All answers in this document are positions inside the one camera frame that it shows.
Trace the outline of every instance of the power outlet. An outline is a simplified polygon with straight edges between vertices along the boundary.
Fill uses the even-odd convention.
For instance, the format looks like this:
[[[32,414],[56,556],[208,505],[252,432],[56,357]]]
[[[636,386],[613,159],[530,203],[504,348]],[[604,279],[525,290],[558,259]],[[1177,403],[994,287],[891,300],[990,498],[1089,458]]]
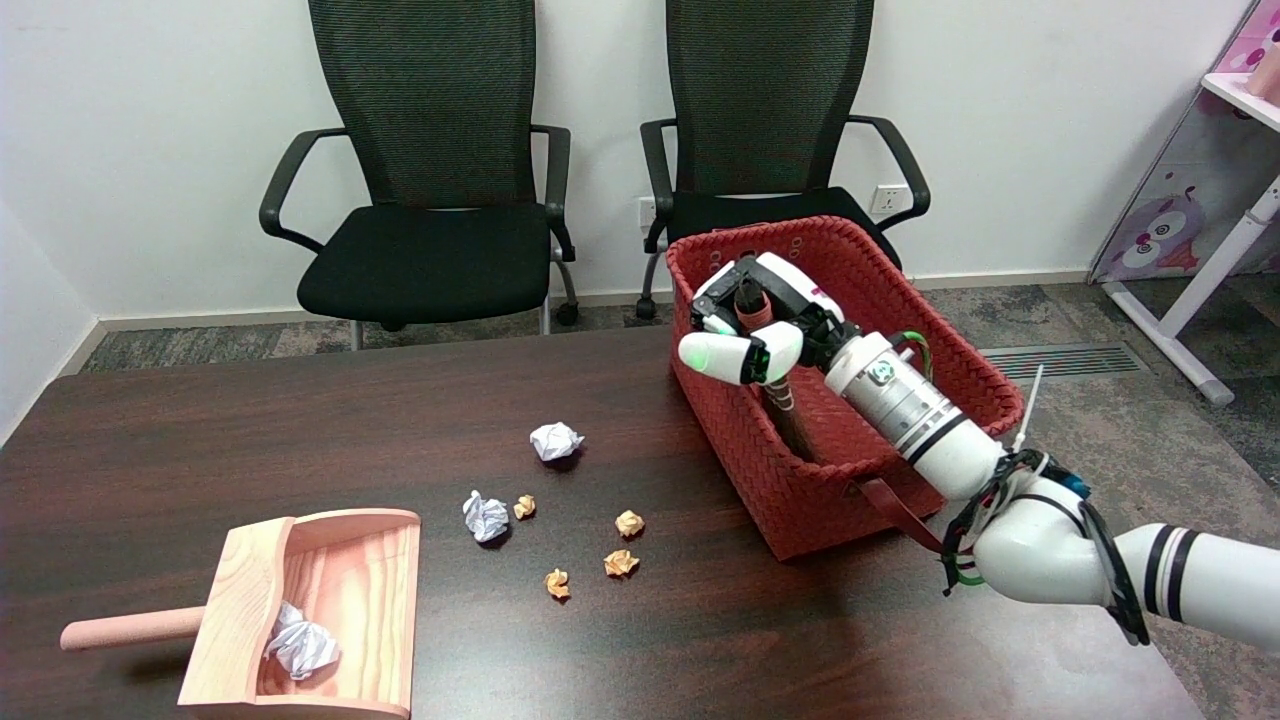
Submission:
[[[653,197],[636,199],[636,211],[639,213],[640,229],[646,234],[653,223],[658,219],[658,204]]]
[[[911,191],[905,184],[878,184],[876,195],[872,196],[872,206],[868,210],[872,215],[892,215],[900,210],[906,210],[911,199]]]

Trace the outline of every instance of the green cable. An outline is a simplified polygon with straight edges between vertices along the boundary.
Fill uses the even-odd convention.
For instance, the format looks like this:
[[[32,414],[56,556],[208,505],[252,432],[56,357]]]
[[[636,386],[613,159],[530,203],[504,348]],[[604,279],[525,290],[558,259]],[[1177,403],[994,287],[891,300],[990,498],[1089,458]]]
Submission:
[[[929,352],[929,341],[915,331],[904,331],[902,337],[920,346],[920,361],[924,363],[924,379],[933,382],[933,354]]]
[[[975,575],[973,578],[966,578],[964,573],[956,573],[956,579],[960,580],[961,585],[975,588],[978,585],[986,584],[987,580],[982,579],[982,575]]]

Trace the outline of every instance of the woven basket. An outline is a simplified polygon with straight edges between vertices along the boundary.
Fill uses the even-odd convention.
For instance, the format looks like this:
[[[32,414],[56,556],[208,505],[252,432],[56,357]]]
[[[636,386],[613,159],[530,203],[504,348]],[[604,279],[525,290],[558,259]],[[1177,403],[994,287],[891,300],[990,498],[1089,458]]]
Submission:
[[[842,218],[806,218],[682,238],[667,251],[676,290],[671,364],[698,421],[778,560],[845,543],[890,528],[854,483],[882,478],[916,516],[942,509],[931,488],[861,416],[823,384],[814,369],[790,380],[814,456],[791,454],[760,406],[758,388],[700,375],[676,356],[691,332],[694,291],[724,263],[774,252],[804,270],[864,332],[924,333],[933,351],[934,384],[992,437],[1023,413],[1018,388],[993,368],[893,268],[872,238]]]

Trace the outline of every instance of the crumpled orange paper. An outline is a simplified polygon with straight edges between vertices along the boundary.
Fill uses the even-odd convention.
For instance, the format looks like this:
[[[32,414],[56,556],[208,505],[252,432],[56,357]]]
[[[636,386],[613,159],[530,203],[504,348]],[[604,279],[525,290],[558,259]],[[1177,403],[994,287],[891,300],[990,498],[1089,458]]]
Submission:
[[[604,571],[613,578],[621,578],[630,573],[636,565],[640,564],[640,559],[631,555],[630,550],[618,550],[611,552],[608,557],[604,559]]]
[[[552,597],[557,600],[568,597],[568,573],[559,568],[548,573],[543,583],[547,585],[547,592],[552,593]]]
[[[618,519],[613,521],[613,525],[618,528],[622,537],[628,538],[644,529],[644,518],[627,510],[622,515],[618,515]]]
[[[524,520],[525,518],[532,515],[535,510],[538,510],[538,503],[534,502],[534,496],[522,495],[520,496],[520,500],[516,501],[516,505],[512,507],[512,510],[516,512],[517,520]]]

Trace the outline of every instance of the white wall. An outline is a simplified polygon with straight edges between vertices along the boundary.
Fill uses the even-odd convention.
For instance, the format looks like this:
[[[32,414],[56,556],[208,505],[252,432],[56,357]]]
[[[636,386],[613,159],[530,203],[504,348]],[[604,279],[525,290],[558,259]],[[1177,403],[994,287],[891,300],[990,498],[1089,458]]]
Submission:
[[[0,445],[96,319],[0,202]]]
[[[934,191],[892,232],[909,273],[1084,269],[1248,0],[891,0],[855,110],[892,118]],[[296,307],[310,254],[256,224],[294,133],[332,126],[303,0],[6,0],[6,191],[102,316]],[[535,120],[573,131],[582,292],[639,287],[636,127],[669,115],[659,0],[540,0]],[[836,181],[896,181],[851,129]],[[329,141],[285,220],[365,201]]]

